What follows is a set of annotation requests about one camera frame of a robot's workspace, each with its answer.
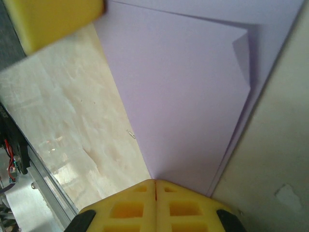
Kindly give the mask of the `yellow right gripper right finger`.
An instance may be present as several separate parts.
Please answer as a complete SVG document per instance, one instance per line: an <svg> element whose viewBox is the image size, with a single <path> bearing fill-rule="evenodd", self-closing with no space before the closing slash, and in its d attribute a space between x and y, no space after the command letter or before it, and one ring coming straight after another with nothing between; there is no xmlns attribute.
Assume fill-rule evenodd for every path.
<svg viewBox="0 0 309 232"><path fill-rule="evenodd" d="M247 232L228 206L164 180L156 180L156 231Z"/></svg>

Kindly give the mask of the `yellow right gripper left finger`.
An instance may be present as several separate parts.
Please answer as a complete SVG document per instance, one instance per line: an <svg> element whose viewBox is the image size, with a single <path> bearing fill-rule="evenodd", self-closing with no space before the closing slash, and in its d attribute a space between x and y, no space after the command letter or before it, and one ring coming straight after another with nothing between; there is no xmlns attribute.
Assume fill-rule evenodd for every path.
<svg viewBox="0 0 309 232"><path fill-rule="evenodd" d="M64 232L156 232L155 180L84 207Z"/></svg>

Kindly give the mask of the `purple paper sheet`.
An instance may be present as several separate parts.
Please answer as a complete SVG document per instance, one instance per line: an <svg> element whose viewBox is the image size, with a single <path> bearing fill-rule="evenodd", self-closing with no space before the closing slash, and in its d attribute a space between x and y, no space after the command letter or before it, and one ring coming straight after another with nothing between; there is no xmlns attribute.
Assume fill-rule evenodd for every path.
<svg viewBox="0 0 309 232"><path fill-rule="evenodd" d="M95 29L152 178L210 196L305 0L106 0Z"/></svg>

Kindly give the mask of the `aluminium mounting rail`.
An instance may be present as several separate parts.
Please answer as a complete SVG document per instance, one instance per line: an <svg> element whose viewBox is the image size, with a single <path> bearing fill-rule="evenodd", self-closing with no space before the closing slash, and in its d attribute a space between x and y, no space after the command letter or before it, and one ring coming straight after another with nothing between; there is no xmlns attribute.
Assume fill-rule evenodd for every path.
<svg viewBox="0 0 309 232"><path fill-rule="evenodd" d="M27 174L4 194L15 220L21 232L64 232L78 209L31 146L28 155Z"/></svg>

